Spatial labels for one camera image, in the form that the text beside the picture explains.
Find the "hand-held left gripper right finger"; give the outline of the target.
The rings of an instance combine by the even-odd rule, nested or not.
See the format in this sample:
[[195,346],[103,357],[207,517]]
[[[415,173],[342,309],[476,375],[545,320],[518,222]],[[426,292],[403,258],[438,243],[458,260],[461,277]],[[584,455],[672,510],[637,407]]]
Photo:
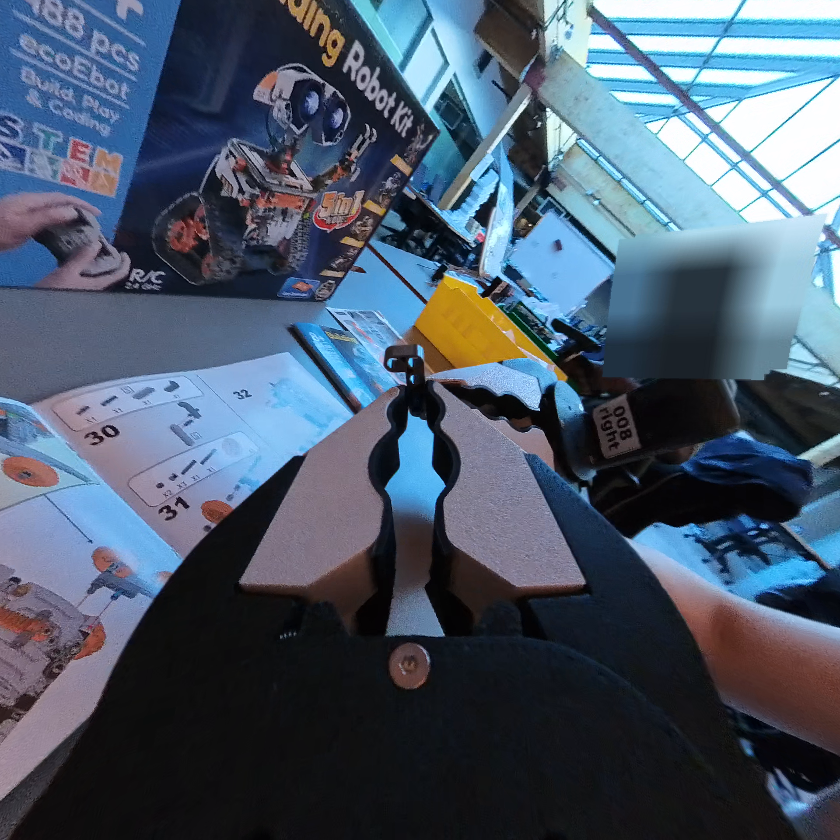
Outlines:
[[427,384],[435,501],[427,595],[444,634],[487,608],[582,595],[586,582],[529,454],[441,384]]

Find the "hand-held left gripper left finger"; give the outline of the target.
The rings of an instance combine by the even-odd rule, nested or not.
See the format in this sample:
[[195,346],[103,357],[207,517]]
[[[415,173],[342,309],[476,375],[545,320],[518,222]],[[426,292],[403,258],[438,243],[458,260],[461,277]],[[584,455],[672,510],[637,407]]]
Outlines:
[[386,485],[400,466],[403,388],[393,387],[303,459],[239,585],[329,602],[358,634],[384,634],[396,577]]

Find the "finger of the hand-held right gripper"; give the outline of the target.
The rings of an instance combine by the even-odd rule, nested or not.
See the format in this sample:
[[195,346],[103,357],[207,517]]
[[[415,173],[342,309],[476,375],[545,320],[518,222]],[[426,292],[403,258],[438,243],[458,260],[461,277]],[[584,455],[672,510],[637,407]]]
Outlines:
[[544,397],[559,383],[534,360],[506,360],[431,374],[462,403],[491,421],[504,421],[519,432],[544,429]]
[[540,457],[547,467],[556,469],[553,450],[543,430],[537,427],[522,430],[512,426],[506,420],[489,420],[489,423],[524,452]]

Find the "grey holed beam with blue pin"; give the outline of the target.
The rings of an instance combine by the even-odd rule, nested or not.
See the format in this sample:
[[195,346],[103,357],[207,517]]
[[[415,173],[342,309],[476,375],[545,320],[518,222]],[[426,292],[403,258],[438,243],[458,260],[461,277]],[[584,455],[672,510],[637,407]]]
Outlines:
[[404,377],[407,410],[415,417],[426,418],[427,386],[424,351],[417,344],[395,344],[385,350],[385,368]]

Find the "person's right forearm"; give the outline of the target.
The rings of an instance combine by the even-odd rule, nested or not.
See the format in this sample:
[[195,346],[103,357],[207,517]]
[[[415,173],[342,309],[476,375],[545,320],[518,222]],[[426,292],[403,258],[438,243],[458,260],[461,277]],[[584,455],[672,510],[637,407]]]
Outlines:
[[730,707],[839,754],[839,630],[742,599],[629,540],[677,607]]

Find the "grey desk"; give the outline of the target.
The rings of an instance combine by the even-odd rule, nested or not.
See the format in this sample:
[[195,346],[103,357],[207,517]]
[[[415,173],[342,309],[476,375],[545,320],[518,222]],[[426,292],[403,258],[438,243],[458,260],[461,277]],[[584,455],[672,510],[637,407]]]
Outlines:
[[[413,328],[424,306],[367,248],[326,304],[4,288],[1,391],[21,403],[37,403],[84,385],[280,352],[293,354],[329,386],[290,332],[294,322],[334,324],[327,308],[381,312],[409,343],[423,345],[431,371],[441,371],[447,362]],[[425,590],[434,504],[443,488],[432,467],[433,442],[425,421],[409,416],[399,441],[400,468],[386,488],[396,545],[388,635],[444,634]]]

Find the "green plastic bin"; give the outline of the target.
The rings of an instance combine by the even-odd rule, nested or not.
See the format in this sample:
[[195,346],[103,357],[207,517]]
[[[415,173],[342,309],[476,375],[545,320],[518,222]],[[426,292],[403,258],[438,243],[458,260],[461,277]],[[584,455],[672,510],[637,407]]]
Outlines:
[[534,312],[524,301],[510,301],[500,309],[541,351],[555,353],[566,343],[566,338],[550,327],[548,317]]

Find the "yellow plastic bin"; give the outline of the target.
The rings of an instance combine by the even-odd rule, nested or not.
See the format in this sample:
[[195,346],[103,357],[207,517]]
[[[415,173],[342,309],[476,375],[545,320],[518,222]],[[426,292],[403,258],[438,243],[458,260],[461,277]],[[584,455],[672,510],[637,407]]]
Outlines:
[[537,361],[567,376],[546,352],[473,284],[447,273],[415,321],[416,329],[456,369],[514,359]]

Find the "navy jacket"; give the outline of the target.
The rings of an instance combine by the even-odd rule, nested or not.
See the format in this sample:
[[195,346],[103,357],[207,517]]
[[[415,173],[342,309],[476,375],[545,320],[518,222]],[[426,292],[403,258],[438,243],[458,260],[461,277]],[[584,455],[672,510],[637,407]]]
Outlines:
[[797,517],[814,488],[814,467],[780,447],[730,434],[700,447],[680,465],[651,467],[651,522],[671,527],[735,519]]

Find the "whiteboard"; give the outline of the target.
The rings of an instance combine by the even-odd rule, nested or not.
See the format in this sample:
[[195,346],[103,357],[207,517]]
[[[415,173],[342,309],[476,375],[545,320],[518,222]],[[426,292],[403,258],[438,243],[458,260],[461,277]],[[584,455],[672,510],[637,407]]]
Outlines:
[[562,312],[582,305],[614,270],[599,248],[555,212],[513,245],[508,262]]

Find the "robot sticker sheet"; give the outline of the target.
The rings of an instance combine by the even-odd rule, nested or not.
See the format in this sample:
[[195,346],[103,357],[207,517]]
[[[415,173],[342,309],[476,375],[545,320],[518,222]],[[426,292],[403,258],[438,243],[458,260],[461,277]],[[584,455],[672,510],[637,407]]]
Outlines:
[[382,366],[389,347],[406,344],[404,337],[376,310],[327,308],[326,312],[351,333]]

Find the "black office chair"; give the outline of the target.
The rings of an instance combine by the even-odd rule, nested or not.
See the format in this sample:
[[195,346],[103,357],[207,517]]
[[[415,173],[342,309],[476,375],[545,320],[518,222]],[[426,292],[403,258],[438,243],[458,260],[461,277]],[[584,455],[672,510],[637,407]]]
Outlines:
[[690,525],[687,538],[702,549],[703,563],[725,585],[739,583],[792,556],[773,524],[745,516]]

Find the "wooden easel board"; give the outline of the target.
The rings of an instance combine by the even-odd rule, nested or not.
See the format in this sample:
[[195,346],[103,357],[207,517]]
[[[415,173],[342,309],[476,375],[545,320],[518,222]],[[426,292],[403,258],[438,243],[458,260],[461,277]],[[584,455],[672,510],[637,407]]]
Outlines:
[[479,252],[478,272],[487,279],[494,280],[502,273],[506,253],[511,240],[515,201],[513,195],[514,178],[507,153],[503,145],[497,147],[499,180],[493,200],[485,241]]

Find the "blue instruction booklet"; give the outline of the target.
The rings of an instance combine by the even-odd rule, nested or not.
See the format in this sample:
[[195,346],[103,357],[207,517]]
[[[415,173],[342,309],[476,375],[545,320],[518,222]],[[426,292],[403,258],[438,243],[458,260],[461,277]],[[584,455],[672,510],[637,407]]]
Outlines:
[[308,322],[293,323],[290,332],[355,413],[398,386],[351,332]]

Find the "robot kit box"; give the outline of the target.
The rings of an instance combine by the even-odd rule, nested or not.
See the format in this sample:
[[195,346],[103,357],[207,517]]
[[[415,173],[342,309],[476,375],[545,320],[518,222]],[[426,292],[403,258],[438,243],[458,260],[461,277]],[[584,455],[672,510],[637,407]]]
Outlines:
[[352,2],[2,2],[2,287],[326,301],[438,133]]

